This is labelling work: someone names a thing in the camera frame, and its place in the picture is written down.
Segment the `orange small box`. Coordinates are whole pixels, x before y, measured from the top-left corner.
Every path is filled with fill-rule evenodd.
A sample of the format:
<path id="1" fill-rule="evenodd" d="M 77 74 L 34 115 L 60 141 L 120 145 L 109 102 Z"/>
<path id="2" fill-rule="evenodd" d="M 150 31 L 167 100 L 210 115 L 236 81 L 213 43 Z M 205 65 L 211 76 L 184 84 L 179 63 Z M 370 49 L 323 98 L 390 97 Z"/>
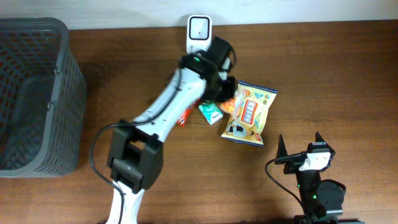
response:
<path id="1" fill-rule="evenodd" d="M 235 98 L 229 99 L 228 101 L 225 101 L 220 104 L 221 110 L 228 114 L 233 114 L 235 111 L 235 107 L 236 107 Z"/>

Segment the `teal tissue pack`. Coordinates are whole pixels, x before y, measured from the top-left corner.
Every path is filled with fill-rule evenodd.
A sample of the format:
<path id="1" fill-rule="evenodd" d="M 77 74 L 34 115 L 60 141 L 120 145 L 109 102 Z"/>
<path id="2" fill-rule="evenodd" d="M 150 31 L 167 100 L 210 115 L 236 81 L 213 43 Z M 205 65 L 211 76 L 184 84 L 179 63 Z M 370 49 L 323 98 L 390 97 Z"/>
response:
<path id="1" fill-rule="evenodd" d="M 223 113 L 215 103 L 202 103 L 198 106 L 198 109 L 209 125 L 215 124 L 223 117 Z"/>

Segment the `yellow chip bag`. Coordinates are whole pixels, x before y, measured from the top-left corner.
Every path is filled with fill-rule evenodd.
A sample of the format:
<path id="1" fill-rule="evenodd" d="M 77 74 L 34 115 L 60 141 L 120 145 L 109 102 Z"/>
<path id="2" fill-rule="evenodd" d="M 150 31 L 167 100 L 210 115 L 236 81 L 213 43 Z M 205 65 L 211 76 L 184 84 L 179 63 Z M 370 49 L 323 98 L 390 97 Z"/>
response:
<path id="1" fill-rule="evenodd" d="M 262 147 L 261 137 L 269 108 L 277 96 L 277 90 L 259 85 L 238 82 L 235 94 L 236 107 L 230 115 L 221 137 L 237 143 Z"/>

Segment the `red snack packet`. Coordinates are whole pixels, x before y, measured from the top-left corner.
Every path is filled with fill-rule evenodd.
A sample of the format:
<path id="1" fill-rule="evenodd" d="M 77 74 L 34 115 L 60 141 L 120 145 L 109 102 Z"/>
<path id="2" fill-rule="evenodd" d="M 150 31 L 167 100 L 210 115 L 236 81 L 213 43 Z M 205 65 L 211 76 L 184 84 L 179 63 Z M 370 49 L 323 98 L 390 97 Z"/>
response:
<path id="1" fill-rule="evenodd" d="M 187 122 L 187 118 L 189 117 L 190 113 L 192 112 L 192 110 L 194 109 L 194 107 L 197 105 L 197 103 L 199 102 L 199 100 L 194 101 L 179 117 L 179 119 L 177 120 L 177 124 L 181 127 L 184 127 L 186 122 Z"/>

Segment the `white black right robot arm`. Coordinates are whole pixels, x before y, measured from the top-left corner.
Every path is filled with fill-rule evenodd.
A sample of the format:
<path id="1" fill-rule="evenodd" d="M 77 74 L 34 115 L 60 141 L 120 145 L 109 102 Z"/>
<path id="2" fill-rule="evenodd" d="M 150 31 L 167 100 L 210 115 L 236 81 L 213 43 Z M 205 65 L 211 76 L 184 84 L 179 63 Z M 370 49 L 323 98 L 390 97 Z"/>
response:
<path id="1" fill-rule="evenodd" d="M 294 223 L 338 223 L 343 213 L 345 185 L 331 179 L 322 180 L 320 173 L 331 166 L 335 151 L 319 133 L 307 150 L 287 154 L 284 139 L 279 136 L 276 161 L 284 165 L 284 174 L 294 174 L 300 194 L 303 215 L 294 217 Z"/>

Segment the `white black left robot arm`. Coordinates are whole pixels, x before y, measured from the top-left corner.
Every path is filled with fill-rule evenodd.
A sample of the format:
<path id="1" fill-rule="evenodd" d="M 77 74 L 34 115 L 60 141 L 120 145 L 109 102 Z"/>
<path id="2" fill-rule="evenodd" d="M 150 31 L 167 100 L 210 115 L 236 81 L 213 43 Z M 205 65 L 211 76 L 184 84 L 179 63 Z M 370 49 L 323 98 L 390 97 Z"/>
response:
<path id="1" fill-rule="evenodd" d="M 110 124 L 114 130 L 107 166 L 114 196 L 108 223 L 137 223 L 143 195 L 163 167 L 163 144 L 183 112 L 197 100 L 223 102 L 233 97 L 228 52 L 199 51 L 179 61 L 159 97 L 132 121 Z"/>

